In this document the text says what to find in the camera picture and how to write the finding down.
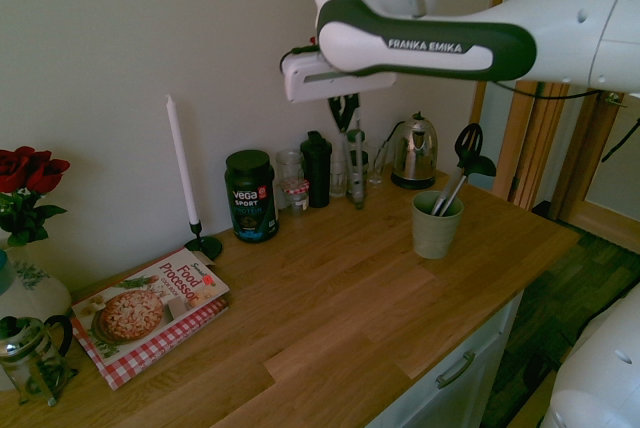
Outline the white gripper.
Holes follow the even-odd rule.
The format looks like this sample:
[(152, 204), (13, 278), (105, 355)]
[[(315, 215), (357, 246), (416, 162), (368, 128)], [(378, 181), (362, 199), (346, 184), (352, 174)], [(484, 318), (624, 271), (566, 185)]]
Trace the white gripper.
[[(358, 93), (389, 88), (397, 80), (395, 73), (358, 77), (338, 72), (326, 62), (319, 51), (287, 54), (281, 63), (281, 69), (287, 99), (292, 103), (328, 99), (329, 109), (339, 131), (346, 130), (344, 110), (345, 121), (350, 124), (360, 106)], [(345, 96), (345, 106), (341, 96)]]

